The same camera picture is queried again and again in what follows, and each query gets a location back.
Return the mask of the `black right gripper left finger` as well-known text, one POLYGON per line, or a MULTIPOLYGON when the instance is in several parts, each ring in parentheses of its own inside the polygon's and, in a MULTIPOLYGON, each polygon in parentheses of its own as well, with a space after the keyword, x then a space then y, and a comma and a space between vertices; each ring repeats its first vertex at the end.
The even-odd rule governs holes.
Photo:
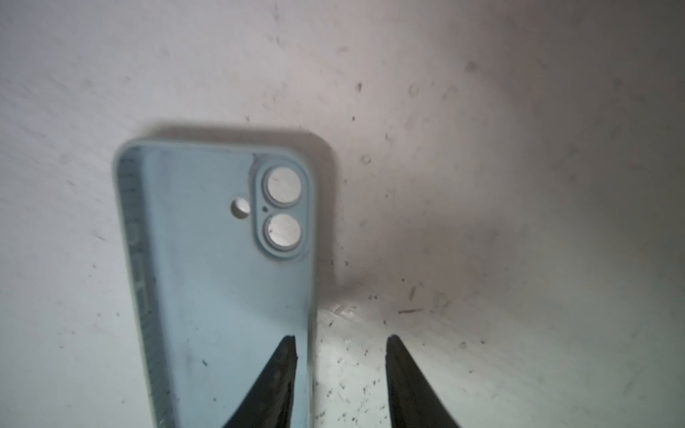
POLYGON ((286 335, 224 427, 289 428, 297 362, 295 338, 286 335))

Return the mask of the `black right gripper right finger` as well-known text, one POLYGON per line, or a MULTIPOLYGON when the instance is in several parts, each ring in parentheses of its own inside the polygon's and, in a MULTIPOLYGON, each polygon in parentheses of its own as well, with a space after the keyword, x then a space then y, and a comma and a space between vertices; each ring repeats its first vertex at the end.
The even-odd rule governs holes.
POLYGON ((385 372, 392 428, 460 428, 398 335, 386 342, 385 372))

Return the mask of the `light blue phone case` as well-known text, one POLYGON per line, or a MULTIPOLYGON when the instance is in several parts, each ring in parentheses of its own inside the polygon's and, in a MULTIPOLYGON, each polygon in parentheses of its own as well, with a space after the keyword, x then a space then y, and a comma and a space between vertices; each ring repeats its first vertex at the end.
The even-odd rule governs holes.
POLYGON ((138 139, 113 162, 157 427, 222 427, 275 350, 295 347, 290 408, 313 422, 317 185, 295 151, 138 139))

